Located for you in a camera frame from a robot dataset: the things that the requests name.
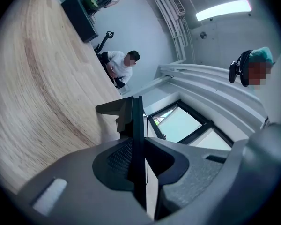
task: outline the black hair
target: black hair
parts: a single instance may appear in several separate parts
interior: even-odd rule
[[[141,58],[139,53],[137,51],[135,51],[135,50],[130,51],[128,54],[130,55],[131,60],[134,60],[136,62]]]

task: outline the black mesh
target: black mesh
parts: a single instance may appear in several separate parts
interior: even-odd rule
[[[132,142],[107,157],[110,169],[124,178],[128,177],[128,170],[132,160]]]

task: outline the wood grain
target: wood grain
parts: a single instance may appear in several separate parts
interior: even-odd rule
[[[115,117],[95,111],[117,99],[58,0],[15,0],[0,21],[0,182],[16,192],[63,155],[118,139]]]

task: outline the black headset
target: black headset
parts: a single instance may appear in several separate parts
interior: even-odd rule
[[[233,61],[229,68],[229,81],[234,83],[236,77],[240,75],[240,81],[244,87],[249,85],[248,59],[253,50],[243,52],[237,61]]]

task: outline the wooden surface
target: wooden surface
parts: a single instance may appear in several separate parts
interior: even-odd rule
[[[95,106],[120,98],[58,0],[15,0],[0,22],[1,183],[16,192],[63,155],[118,139]]]

